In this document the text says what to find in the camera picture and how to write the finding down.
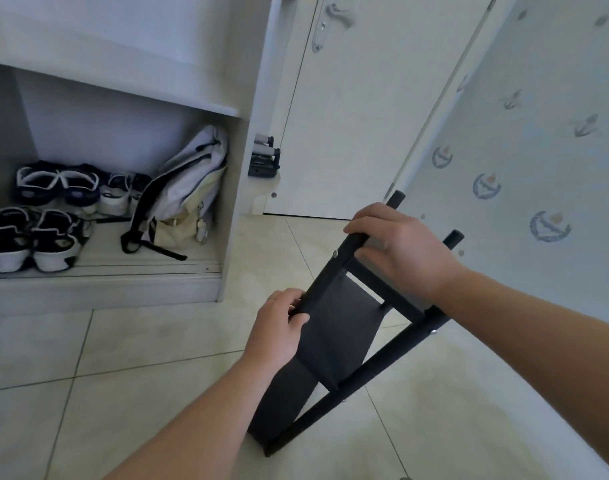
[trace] beige tile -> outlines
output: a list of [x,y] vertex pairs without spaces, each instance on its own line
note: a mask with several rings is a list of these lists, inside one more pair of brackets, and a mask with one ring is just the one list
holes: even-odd
[[[326,394],[318,386],[305,409]],[[398,480],[404,470],[364,388],[275,455],[246,437],[232,480]]]
[[91,312],[0,317],[0,388],[73,376]]
[[[240,354],[76,379],[49,480],[99,480],[223,374]],[[324,395],[318,388],[309,401]],[[404,472],[364,389],[266,459],[247,437],[234,479],[399,479]]]
[[[474,377],[475,359],[445,325],[373,379],[368,389],[413,480],[547,479],[518,425]],[[380,329],[370,353],[404,327]]]
[[204,392],[240,353],[77,378],[49,480],[100,480]]
[[0,390],[0,480],[44,478],[70,385]]
[[243,216],[223,303],[97,310],[78,373],[241,350],[273,291],[312,281],[284,217]]
[[[293,232],[295,241],[298,243],[302,255],[304,256],[313,276],[317,276],[324,265],[338,249],[339,245],[347,236],[342,229],[348,221],[337,221],[331,219],[313,219],[309,217],[287,217],[286,221]],[[364,284],[354,280],[364,290],[368,291],[372,297],[378,301],[382,300]],[[390,311],[382,321],[382,327],[408,324],[409,321],[400,315],[396,310]]]

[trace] forearm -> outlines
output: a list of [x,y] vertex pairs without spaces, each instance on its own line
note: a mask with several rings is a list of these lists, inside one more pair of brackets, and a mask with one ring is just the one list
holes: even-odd
[[609,324],[468,272],[436,304],[520,374],[609,462]]
[[237,361],[107,480],[228,478],[273,375],[259,363]]

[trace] shoe rack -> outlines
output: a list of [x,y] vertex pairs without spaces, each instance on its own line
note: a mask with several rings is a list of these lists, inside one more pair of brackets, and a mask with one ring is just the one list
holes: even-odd
[[224,299],[293,2],[0,0],[0,207],[11,203],[14,170],[30,161],[151,173],[200,124],[229,134],[215,227],[205,245],[181,246],[186,261],[124,254],[128,223],[96,225],[73,268],[0,275],[0,314]]

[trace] shoe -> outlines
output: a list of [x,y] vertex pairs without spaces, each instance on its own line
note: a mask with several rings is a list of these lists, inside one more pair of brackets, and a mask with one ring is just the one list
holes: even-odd
[[83,245],[91,237],[92,222],[70,212],[48,209],[42,212],[31,233],[36,267],[52,273],[75,264]]
[[62,190],[60,168],[62,165],[40,160],[17,170],[13,201],[31,207],[51,205]]
[[124,216],[129,211],[132,177],[126,173],[112,173],[100,188],[98,211],[108,216]]
[[151,181],[152,178],[143,173],[136,173],[135,177],[133,177],[133,184],[131,185],[131,204],[129,205],[130,215],[135,213],[135,208],[138,206],[138,202],[140,202],[140,196]]
[[60,172],[64,201],[89,215],[98,211],[100,200],[100,177],[95,170],[91,165],[81,165]]
[[27,209],[0,209],[0,273],[13,273],[33,265],[29,229],[35,222],[35,215]]

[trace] backpack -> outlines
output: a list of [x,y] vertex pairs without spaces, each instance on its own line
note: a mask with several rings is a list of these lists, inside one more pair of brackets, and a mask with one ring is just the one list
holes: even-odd
[[184,261],[186,256],[168,248],[191,236],[201,243],[206,241],[212,203],[226,170],[227,147],[225,131],[209,125],[163,163],[142,192],[129,231],[120,238],[125,253],[145,246]]

